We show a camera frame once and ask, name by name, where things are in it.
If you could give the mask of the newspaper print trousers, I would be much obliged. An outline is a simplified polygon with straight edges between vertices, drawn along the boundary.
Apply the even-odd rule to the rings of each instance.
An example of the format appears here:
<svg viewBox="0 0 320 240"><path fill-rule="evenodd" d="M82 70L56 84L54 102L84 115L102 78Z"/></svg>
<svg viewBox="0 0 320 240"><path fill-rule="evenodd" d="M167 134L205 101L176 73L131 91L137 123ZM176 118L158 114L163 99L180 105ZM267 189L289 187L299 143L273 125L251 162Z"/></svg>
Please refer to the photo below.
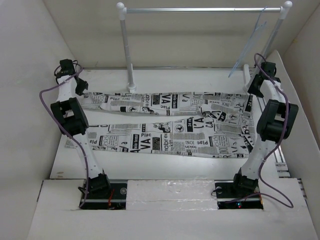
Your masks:
<svg viewBox="0 0 320 240"><path fill-rule="evenodd" d="M91 125L93 150L247 158L256 141L253 97L223 92L102 93L87 92L85 110L148 117L177 117L154 123Z"/></svg>

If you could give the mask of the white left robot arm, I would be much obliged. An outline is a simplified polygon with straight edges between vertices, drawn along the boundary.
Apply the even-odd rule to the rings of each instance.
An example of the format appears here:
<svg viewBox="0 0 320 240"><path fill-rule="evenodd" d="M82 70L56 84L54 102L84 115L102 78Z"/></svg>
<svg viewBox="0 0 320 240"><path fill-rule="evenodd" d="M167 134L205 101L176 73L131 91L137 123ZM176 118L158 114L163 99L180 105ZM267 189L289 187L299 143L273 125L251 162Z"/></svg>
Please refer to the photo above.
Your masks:
<svg viewBox="0 0 320 240"><path fill-rule="evenodd" d="M58 98L50 105L50 109L54 119L59 123L60 131L75 144L84 166L85 186L79 188L84 194L84 199L108 199L113 190L90 146L87 133L88 119L77 98L84 94L89 84L79 78L76 65L77 63L71 59L59 61L59 68L54 72L59 85Z"/></svg>

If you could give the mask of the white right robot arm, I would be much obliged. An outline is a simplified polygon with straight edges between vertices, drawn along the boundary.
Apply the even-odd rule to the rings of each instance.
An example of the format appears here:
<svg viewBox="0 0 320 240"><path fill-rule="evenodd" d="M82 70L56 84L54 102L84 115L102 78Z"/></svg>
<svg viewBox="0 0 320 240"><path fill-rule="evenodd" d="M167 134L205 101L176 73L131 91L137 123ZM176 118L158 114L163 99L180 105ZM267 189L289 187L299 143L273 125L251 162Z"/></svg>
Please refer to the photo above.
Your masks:
<svg viewBox="0 0 320 240"><path fill-rule="evenodd" d="M256 126L257 140L253 150L231 184L231 191L237 198L254 194L263 165L289 137L299 111L298 105L290 103L281 89L276 72L276 64L264 60L247 89L248 94L266 99L267 103Z"/></svg>

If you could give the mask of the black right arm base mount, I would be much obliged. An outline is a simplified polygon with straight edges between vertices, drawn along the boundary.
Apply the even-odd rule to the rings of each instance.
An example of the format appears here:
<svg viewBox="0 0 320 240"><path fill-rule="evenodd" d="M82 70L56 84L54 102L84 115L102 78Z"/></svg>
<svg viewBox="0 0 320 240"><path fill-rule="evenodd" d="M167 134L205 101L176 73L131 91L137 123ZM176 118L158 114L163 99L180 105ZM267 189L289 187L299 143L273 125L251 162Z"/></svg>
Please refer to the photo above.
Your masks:
<svg viewBox="0 0 320 240"><path fill-rule="evenodd" d="M263 210L261 197L258 194L252 195L254 193L255 191L246 192L236 188L232 180L219 180L214 182L211 196L217 200L219 210Z"/></svg>

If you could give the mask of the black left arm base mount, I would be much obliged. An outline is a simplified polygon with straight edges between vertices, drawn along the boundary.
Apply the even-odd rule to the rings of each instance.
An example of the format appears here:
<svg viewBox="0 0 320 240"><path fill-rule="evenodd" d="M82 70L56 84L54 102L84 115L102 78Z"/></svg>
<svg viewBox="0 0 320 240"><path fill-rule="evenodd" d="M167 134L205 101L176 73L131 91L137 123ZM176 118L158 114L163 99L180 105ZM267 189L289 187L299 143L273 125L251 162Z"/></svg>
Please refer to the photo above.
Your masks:
<svg viewBox="0 0 320 240"><path fill-rule="evenodd" d="M88 194L85 199L85 185L78 187L81 192L80 209L82 210L125 210L127 202L128 181L124 179L110 180L111 189L107 193L99 191Z"/></svg>

